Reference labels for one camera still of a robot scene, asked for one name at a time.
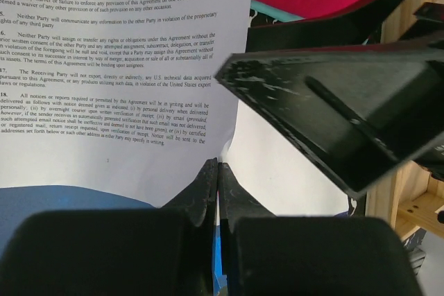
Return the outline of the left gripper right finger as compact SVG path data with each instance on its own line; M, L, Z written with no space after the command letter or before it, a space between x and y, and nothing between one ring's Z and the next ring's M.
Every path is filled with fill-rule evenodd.
M276 216L219 164L222 271L230 295L420 295L379 218Z

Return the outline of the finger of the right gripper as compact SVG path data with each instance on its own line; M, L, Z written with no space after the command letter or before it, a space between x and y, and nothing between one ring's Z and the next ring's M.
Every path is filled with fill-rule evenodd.
M215 78L352 197L408 161L443 176L441 41L234 54Z
M363 43L404 0L358 0L330 15L248 29L246 51L281 51Z

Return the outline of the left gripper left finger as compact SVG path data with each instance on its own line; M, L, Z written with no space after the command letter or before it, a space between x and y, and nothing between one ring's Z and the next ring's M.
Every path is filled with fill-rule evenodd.
M47 211L1 257L2 295L211 295L218 162L159 209Z

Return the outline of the blue plastic folder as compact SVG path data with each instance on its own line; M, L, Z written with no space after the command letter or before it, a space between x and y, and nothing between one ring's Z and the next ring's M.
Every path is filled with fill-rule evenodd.
M33 214L55 210L152 209L149 203L77 186L23 186L1 189L1 252L14 231Z

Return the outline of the printed paper stack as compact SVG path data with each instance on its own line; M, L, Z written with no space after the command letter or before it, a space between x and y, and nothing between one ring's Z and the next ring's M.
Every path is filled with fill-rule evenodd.
M1 0L1 186L162 206L234 134L250 0Z

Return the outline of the white paper sheets stack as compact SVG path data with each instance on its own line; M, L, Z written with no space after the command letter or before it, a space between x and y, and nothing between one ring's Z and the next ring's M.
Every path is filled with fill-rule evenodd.
M335 216L348 210L347 195L241 101L222 161L240 185L277 216Z

